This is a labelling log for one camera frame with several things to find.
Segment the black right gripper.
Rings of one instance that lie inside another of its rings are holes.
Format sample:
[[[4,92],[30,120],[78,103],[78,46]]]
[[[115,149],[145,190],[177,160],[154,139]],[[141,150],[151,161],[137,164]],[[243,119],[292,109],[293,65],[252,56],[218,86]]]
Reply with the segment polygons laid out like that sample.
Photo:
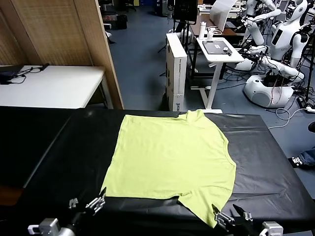
[[[234,209],[237,213],[242,216],[247,222],[252,223],[253,218],[250,212],[245,211],[240,206],[233,204]],[[234,236],[259,236],[260,231],[254,228],[253,224],[250,223],[236,223],[234,218],[220,212],[219,209],[212,204],[215,221],[222,228],[227,228],[228,232]]]

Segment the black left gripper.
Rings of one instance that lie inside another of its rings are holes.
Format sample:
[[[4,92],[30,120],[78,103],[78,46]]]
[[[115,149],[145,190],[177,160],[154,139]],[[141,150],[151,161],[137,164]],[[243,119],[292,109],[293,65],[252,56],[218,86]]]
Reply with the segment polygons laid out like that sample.
[[[96,215],[106,204],[105,201],[106,187],[101,190],[98,197],[94,198],[90,203],[85,207],[86,211],[76,212],[70,219],[70,222],[66,225],[66,228],[71,230],[78,230],[83,223],[88,219],[92,218],[93,215]],[[78,204],[78,199],[73,198],[69,200],[68,208],[74,209]]]

